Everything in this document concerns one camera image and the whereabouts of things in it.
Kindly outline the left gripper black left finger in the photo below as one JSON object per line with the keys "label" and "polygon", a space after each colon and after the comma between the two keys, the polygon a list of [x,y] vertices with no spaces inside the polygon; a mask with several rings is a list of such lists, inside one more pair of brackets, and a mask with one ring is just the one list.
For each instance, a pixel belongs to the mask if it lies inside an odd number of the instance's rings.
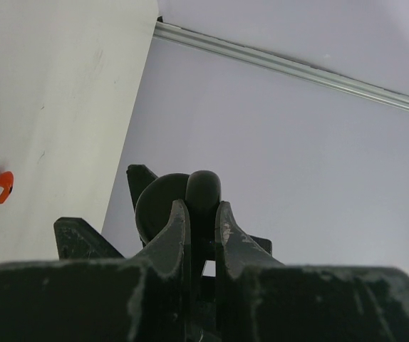
{"label": "left gripper black left finger", "polygon": [[190,225],[170,219],[131,259],[0,264],[0,341],[185,341]]}

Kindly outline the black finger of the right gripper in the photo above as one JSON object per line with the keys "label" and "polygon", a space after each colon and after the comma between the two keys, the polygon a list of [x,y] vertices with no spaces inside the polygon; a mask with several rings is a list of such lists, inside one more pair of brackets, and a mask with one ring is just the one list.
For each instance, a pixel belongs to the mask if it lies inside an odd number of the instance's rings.
{"label": "black finger of the right gripper", "polygon": [[61,217],[53,224],[58,258],[124,259],[124,256],[82,218]]}
{"label": "black finger of the right gripper", "polygon": [[157,175],[146,165],[131,164],[126,170],[126,177],[133,209],[135,209],[142,192],[157,179]]}

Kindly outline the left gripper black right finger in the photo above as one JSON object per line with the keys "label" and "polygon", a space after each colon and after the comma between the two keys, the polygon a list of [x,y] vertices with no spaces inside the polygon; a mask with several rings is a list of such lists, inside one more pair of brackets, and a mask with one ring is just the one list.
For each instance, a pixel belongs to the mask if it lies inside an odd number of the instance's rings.
{"label": "left gripper black right finger", "polygon": [[409,341],[409,276],[395,268],[286,266],[236,223],[215,224],[223,341]]}

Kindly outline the black round charging case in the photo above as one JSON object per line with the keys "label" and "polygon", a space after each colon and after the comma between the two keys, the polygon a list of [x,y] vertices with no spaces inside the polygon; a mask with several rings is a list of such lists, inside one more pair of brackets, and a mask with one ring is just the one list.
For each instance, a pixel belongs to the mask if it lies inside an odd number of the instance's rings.
{"label": "black round charging case", "polygon": [[177,202],[184,207],[192,241],[202,244],[213,241],[221,195],[220,178],[209,170],[157,176],[144,189],[134,209],[141,241],[148,244],[161,233]]}

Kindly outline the red earbud right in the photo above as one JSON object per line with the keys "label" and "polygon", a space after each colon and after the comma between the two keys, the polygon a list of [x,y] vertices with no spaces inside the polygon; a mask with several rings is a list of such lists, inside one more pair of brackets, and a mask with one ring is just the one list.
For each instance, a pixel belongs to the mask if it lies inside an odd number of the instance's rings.
{"label": "red earbud right", "polygon": [[0,204],[5,203],[13,191],[14,174],[11,171],[0,173]]}

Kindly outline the right aluminium corner post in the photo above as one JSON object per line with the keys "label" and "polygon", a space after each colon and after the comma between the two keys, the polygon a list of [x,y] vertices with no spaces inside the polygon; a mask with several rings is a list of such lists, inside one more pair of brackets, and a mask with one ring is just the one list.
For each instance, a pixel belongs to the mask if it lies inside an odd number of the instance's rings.
{"label": "right aluminium corner post", "polygon": [[158,21],[153,36],[409,112],[409,95]]}

